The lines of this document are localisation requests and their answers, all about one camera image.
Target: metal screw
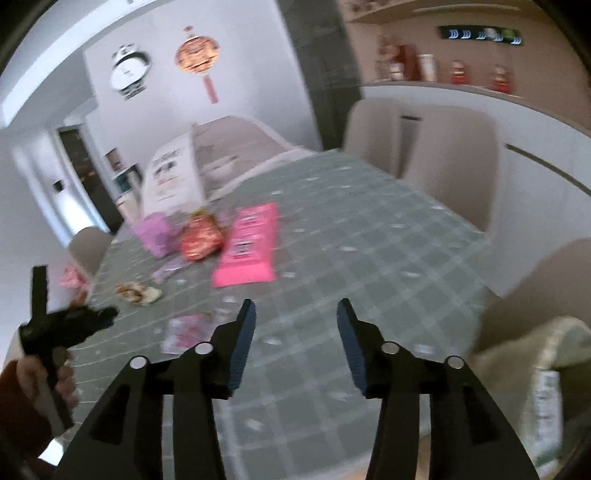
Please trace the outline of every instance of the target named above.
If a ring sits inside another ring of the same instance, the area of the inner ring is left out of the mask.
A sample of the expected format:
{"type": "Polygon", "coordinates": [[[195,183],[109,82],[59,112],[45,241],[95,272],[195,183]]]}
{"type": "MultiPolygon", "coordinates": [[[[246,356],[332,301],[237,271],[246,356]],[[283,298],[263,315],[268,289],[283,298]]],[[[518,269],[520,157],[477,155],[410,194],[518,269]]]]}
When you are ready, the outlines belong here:
{"type": "Polygon", "coordinates": [[[450,367],[459,370],[464,367],[464,360],[462,360],[458,356],[451,356],[450,358],[447,359],[447,364],[450,367]]]}
{"type": "Polygon", "coordinates": [[[388,355],[396,355],[400,351],[400,346],[394,342],[385,342],[382,344],[382,352],[388,355]]]}
{"type": "Polygon", "coordinates": [[[145,367],[147,363],[148,361],[143,356],[136,356],[131,359],[129,366],[134,370],[139,370],[140,368],[145,367]]]}
{"type": "Polygon", "coordinates": [[[203,342],[195,347],[195,353],[198,355],[207,355],[213,352],[213,345],[211,343],[203,342]]]}

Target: red sleeve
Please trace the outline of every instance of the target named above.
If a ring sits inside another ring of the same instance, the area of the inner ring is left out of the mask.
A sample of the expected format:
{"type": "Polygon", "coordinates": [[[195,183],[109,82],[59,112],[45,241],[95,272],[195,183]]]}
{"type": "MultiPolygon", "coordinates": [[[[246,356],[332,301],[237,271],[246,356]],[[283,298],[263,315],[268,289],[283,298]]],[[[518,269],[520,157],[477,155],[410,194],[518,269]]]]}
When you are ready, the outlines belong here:
{"type": "Polygon", "coordinates": [[[21,390],[16,361],[0,375],[0,429],[25,457],[38,457],[53,439],[49,422],[21,390]]]}

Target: black tool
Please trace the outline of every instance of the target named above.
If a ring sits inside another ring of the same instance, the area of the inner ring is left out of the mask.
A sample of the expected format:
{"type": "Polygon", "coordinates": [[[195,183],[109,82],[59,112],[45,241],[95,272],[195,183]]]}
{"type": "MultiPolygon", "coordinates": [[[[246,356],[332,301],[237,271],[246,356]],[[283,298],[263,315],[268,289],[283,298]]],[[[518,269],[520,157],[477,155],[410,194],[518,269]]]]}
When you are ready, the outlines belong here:
{"type": "Polygon", "coordinates": [[[431,399],[431,480],[538,480],[511,425],[464,360],[415,358],[360,321],[348,299],[339,303],[337,321],[355,385],[366,398],[382,399],[366,480],[415,478],[420,394],[431,399]]]}
{"type": "Polygon", "coordinates": [[[87,306],[47,313],[47,266],[33,267],[31,321],[19,328],[21,346],[25,355],[37,355],[47,370],[47,385],[64,430],[74,424],[66,403],[55,392],[57,369],[65,360],[56,362],[55,353],[112,326],[118,313],[115,307],[93,310],[87,306]]]}
{"type": "Polygon", "coordinates": [[[163,395],[174,395],[177,480],[225,480],[212,399],[227,400],[240,386],[255,324],[255,305],[245,300],[210,342],[155,364],[132,358],[76,433],[54,480],[161,480],[163,395]]]}

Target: table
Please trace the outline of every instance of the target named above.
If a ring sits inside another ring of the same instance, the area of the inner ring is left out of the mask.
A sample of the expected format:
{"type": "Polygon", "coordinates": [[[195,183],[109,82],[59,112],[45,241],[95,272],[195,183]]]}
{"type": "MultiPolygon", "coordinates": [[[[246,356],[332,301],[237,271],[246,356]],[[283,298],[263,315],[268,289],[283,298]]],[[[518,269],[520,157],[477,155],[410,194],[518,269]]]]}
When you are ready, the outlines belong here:
{"type": "MultiPolygon", "coordinates": [[[[90,302],[121,309],[115,325],[73,349],[80,405],[75,433],[135,355],[153,362],[169,319],[211,312],[235,317],[244,298],[258,320],[242,386],[214,409],[229,479],[337,478],[368,460],[379,400],[353,386],[336,324],[349,297],[359,318],[425,358],[464,355],[478,329],[483,233],[428,196],[361,160],[328,152],[252,178],[224,205],[276,202],[278,280],[213,289],[216,259],[163,285],[150,307],[115,299],[121,281],[148,280],[164,260],[136,239],[113,244],[90,302]]],[[[428,429],[422,405],[421,429],[428,429]]],[[[165,401],[163,467],[174,478],[171,401],[165,401]]]]}

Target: chair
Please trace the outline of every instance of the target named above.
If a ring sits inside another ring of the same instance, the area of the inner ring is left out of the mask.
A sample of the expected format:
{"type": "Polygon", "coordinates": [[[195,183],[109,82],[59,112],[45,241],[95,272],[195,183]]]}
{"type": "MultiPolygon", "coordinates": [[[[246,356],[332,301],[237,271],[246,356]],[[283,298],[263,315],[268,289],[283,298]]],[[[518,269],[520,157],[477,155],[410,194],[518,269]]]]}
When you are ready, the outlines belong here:
{"type": "Polygon", "coordinates": [[[402,179],[482,231],[491,219],[499,144],[494,121],[460,107],[423,109],[402,179]]]}
{"type": "Polygon", "coordinates": [[[95,226],[86,227],[78,232],[68,250],[82,273],[91,280],[99,271],[100,263],[113,237],[95,226]]]}
{"type": "MultiPolygon", "coordinates": [[[[543,259],[505,298],[487,308],[473,353],[517,339],[559,316],[591,326],[591,238],[575,240],[543,259]]],[[[591,406],[591,362],[560,371],[564,419],[591,406]]]]}
{"type": "Polygon", "coordinates": [[[349,112],[343,151],[397,177],[400,173],[401,115],[399,103],[392,98],[360,100],[349,112]]]}

